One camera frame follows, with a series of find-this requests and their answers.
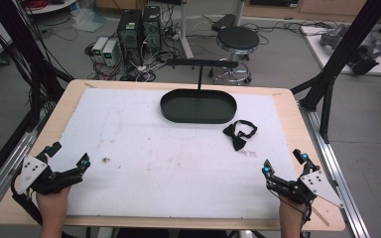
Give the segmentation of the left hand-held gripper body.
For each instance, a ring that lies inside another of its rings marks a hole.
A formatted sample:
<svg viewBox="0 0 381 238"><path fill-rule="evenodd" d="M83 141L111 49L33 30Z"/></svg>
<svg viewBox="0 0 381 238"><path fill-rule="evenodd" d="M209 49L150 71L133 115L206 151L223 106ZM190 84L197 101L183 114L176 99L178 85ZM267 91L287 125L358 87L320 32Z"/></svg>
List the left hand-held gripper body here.
<svg viewBox="0 0 381 238"><path fill-rule="evenodd" d="M27 156L21 168L16 192L22 194L31 188L43 195L59 193L62 189L81 182L82 176L83 159L76 163L75 168L59 173L53 172L47 163L38 158Z"/></svg>

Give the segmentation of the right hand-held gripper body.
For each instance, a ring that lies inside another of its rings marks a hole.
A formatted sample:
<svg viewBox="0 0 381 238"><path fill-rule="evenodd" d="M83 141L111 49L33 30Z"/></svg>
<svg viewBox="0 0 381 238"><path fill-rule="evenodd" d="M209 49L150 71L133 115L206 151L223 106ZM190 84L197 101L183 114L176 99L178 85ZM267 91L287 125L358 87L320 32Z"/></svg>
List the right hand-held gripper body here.
<svg viewBox="0 0 381 238"><path fill-rule="evenodd" d="M334 191L322 171L315 171L300 176L296 181L287 181L274 175L272 170L266 172L267 188L296 202L309 205L317 196L343 208L343 202Z"/></svg>

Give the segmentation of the black bow tie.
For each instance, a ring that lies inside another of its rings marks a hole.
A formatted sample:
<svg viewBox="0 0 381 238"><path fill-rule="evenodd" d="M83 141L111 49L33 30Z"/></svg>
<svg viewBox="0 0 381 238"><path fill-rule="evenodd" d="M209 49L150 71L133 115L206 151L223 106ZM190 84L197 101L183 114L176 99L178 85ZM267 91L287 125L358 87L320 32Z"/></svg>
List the black bow tie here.
<svg viewBox="0 0 381 238"><path fill-rule="evenodd" d="M252 131L248 134L244 133L243 131L235 133L235 129L238 123L251 127ZM233 124L229 124L223 130L223 133L231 139L234 150L238 152L245 147L246 140L254 136L257 130L258 127L255 126L252 122L247 120L237 120Z"/></svg>

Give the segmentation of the black stand with oval tray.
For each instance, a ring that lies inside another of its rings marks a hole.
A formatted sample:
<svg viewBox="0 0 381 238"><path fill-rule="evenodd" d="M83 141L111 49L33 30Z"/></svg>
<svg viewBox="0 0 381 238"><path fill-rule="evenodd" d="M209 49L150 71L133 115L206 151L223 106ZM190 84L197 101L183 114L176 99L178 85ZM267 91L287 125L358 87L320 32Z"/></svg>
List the black stand with oval tray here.
<svg viewBox="0 0 381 238"><path fill-rule="evenodd" d="M237 110L237 102L225 91L202 89L201 77L205 66L237 67L236 61L209 59L168 59L167 65L199 67L197 89L174 89L162 96L163 116L177 123L223 124L229 122Z"/></svg>

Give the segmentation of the person's left hand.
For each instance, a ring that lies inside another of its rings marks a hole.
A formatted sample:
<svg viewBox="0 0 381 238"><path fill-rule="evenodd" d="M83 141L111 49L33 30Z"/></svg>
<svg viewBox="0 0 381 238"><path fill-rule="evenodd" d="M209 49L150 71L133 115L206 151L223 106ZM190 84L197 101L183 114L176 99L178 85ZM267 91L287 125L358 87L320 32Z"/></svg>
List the person's left hand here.
<svg viewBox="0 0 381 238"><path fill-rule="evenodd" d="M59 193L36 195L43 220L40 238L62 238L69 192L70 188L66 187Z"/></svg>

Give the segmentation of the white table mat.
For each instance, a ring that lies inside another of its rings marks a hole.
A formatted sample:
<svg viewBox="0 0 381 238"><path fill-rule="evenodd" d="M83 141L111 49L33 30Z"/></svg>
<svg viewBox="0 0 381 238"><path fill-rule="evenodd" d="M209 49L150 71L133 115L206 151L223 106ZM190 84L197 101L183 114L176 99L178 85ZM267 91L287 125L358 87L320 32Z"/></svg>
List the white table mat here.
<svg viewBox="0 0 381 238"><path fill-rule="evenodd" d="M90 166L69 195L71 215L264 219L278 199L262 174L295 179L270 95L236 94L233 119L248 134L240 151L221 124L186 124L161 113L160 90L86 89L51 158L63 172L88 155Z"/></svg>

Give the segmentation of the white power supply unit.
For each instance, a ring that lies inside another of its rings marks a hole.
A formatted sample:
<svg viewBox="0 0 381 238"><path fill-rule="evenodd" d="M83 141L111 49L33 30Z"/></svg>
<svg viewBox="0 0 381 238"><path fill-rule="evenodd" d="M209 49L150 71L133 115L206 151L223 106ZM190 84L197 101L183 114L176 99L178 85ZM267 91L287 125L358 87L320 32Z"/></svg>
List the white power supply unit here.
<svg viewBox="0 0 381 238"><path fill-rule="evenodd" d="M105 48L107 41L108 41L107 37L100 37L91 49L94 60L98 63L104 63L103 50Z"/></svg>
<svg viewBox="0 0 381 238"><path fill-rule="evenodd" d="M103 57L107 66L116 66L119 60L119 52L117 42L115 40L109 40L103 50Z"/></svg>

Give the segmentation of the white floor board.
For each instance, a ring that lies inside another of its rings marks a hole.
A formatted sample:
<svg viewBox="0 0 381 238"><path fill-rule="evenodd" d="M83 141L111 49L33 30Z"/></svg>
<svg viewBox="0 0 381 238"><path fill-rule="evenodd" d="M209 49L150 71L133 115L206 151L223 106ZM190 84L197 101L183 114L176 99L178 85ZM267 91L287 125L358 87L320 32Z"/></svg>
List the white floor board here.
<svg viewBox="0 0 381 238"><path fill-rule="evenodd" d="M322 46L319 43L321 35L327 32L325 28L301 26L302 32L305 34L305 39L310 45L312 52L314 53L317 62L321 68L324 68L330 56L333 53L333 49L329 46ZM381 58L376 59L378 62L373 68L371 68L367 75L381 76Z"/></svg>

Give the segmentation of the black round stool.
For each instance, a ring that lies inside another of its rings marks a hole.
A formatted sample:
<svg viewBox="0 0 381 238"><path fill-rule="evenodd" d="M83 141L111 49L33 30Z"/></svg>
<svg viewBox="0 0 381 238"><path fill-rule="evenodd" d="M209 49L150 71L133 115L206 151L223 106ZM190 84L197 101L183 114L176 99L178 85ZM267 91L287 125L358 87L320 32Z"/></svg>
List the black round stool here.
<svg viewBox="0 0 381 238"><path fill-rule="evenodd" d="M217 45L230 53L228 58L221 59L224 62L237 62L238 66L220 66L218 69L212 68L209 76L213 82L220 81L241 83L250 83L252 80L251 72L246 64L249 61L249 55L255 52L259 47L258 35L243 26L231 26L221 29L216 37Z"/></svg>

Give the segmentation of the clear plastic bag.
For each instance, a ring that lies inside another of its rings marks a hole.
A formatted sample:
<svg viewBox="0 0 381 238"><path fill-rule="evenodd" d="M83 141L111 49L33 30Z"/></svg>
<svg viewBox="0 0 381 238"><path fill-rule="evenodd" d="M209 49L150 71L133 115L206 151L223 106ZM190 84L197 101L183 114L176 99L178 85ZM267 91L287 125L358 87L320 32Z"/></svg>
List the clear plastic bag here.
<svg viewBox="0 0 381 238"><path fill-rule="evenodd" d="M72 26L76 30L93 33L106 23L106 19L92 9L76 9L70 13L73 19Z"/></svg>

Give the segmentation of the black computer tower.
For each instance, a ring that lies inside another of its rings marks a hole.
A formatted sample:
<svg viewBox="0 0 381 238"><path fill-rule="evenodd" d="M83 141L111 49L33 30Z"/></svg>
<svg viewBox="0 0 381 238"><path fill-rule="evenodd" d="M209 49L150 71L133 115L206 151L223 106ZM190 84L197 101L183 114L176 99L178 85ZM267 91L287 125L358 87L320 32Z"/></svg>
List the black computer tower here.
<svg viewBox="0 0 381 238"><path fill-rule="evenodd" d="M121 44L124 63L127 67L140 65L140 49L143 42L142 12L126 9L121 15L117 35Z"/></svg>
<svg viewBox="0 0 381 238"><path fill-rule="evenodd" d="M159 6L146 6L144 8L143 27L148 53L155 53L162 48L160 14Z"/></svg>

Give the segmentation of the black flat device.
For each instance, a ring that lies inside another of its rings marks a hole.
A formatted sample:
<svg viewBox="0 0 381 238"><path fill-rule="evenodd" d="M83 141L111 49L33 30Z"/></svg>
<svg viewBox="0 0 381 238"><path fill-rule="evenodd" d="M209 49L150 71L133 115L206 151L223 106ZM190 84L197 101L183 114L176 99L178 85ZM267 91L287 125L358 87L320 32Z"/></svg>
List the black flat device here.
<svg viewBox="0 0 381 238"><path fill-rule="evenodd" d="M218 21L212 24L211 29L215 32L218 32L221 29L232 26L234 24L234 21L235 21L234 14L224 15L221 19L219 19Z"/></svg>

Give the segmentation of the white desk leg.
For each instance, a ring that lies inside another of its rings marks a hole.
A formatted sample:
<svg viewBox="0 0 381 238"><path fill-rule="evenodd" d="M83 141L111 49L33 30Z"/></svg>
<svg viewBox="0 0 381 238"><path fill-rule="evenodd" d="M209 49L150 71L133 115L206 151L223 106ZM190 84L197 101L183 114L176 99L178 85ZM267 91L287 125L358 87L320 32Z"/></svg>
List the white desk leg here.
<svg viewBox="0 0 381 238"><path fill-rule="evenodd" d="M181 31L179 33L180 41L183 51L187 59L193 58L193 52L187 39L187 0L180 0L181 2Z"/></svg>

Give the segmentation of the aluminium rail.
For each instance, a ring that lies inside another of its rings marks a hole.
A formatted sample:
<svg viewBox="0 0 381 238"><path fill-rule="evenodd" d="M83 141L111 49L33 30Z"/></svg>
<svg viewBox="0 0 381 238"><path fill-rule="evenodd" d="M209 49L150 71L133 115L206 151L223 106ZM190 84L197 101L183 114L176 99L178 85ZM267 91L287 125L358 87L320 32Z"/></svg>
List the aluminium rail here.
<svg viewBox="0 0 381 238"><path fill-rule="evenodd" d="M320 120L318 115L302 107L299 109L317 150L318 159L342 201L344 206L342 210L343 220L348 225L352 237L370 238L331 144L327 143L319 132Z"/></svg>
<svg viewBox="0 0 381 238"><path fill-rule="evenodd" d="M21 165L23 158L31 151L49 119L49 113L45 110L39 113L37 123L31 122L31 116L32 112L29 111L0 150L0 198L9 186L13 171Z"/></svg>

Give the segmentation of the black metal frame post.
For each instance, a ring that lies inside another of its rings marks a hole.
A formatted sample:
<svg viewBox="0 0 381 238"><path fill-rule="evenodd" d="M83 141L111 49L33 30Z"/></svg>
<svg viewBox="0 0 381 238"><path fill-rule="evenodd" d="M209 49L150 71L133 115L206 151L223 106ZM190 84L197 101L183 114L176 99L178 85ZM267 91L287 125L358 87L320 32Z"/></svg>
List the black metal frame post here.
<svg viewBox="0 0 381 238"><path fill-rule="evenodd" d="M381 0L366 0L347 33L318 75L291 89L293 94L309 90L308 94L300 100L300 105L308 111L315 111L318 103L322 101L318 131L327 144L329 143L328 124L334 83L380 18Z"/></svg>
<svg viewBox="0 0 381 238"><path fill-rule="evenodd" d="M15 63L23 79L30 86L28 130L40 123L41 112L52 113L61 99L64 89L60 79L71 82L73 77L56 68L46 58L36 43L32 27L13 0L0 0L0 23L12 40L15 48L0 35L0 45Z"/></svg>

